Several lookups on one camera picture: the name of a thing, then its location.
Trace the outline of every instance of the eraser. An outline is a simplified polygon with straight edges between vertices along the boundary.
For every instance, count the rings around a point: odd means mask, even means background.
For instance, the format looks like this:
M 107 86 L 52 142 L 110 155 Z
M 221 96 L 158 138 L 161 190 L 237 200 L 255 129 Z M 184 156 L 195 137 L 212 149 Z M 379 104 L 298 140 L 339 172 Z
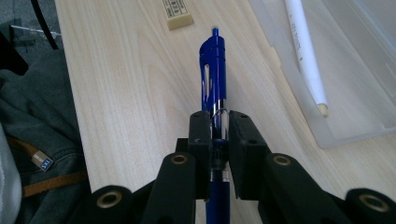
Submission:
M 169 30 L 192 24 L 192 15 L 187 10 L 183 0 L 163 0 L 163 6 Z

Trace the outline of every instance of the pen cap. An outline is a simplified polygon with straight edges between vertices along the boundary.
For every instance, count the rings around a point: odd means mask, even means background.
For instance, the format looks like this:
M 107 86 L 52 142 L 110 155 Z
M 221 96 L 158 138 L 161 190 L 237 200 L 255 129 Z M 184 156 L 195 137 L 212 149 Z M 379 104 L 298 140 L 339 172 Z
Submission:
M 212 36 L 201 46 L 199 54 L 202 76 L 202 109 L 207 111 L 213 107 L 216 101 L 227 98 L 224 38 L 219 36 L 218 28 L 213 29 Z

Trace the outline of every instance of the white pen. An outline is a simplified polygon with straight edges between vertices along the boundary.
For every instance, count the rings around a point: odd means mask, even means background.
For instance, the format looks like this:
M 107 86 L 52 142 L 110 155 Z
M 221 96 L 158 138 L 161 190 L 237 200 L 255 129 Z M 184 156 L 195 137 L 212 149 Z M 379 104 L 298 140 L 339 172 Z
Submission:
M 326 94 L 312 47 L 301 0 L 285 0 L 297 61 L 304 81 L 324 118 L 329 116 Z

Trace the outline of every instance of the plastic container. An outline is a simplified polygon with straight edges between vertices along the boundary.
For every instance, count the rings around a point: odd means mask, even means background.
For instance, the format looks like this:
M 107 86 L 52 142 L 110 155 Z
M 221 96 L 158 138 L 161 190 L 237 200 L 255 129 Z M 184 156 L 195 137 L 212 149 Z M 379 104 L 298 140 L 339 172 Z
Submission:
M 320 147 L 396 131 L 396 1 L 304 1 L 328 97 L 323 118 L 300 73 L 284 1 L 250 0 Z

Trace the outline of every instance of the wood grain surface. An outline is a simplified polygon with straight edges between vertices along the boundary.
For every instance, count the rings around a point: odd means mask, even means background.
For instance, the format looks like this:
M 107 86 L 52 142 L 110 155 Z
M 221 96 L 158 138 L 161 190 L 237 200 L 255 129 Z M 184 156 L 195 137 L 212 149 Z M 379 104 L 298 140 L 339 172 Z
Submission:
M 396 133 L 319 148 L 248 0 L 184 2 L 194 23 L 169 31 L 160 0 L 56 0 L 92 190 L 141 188 L 188 137 L 201 109 L 198 50 L 218 26 L 229 109 L 330 193 L 365 187 L 396 200 Z M 202 202 L 196 220 L 205 222 Z M 257 203 L 232 200 L 232 223 L 258 220 Z

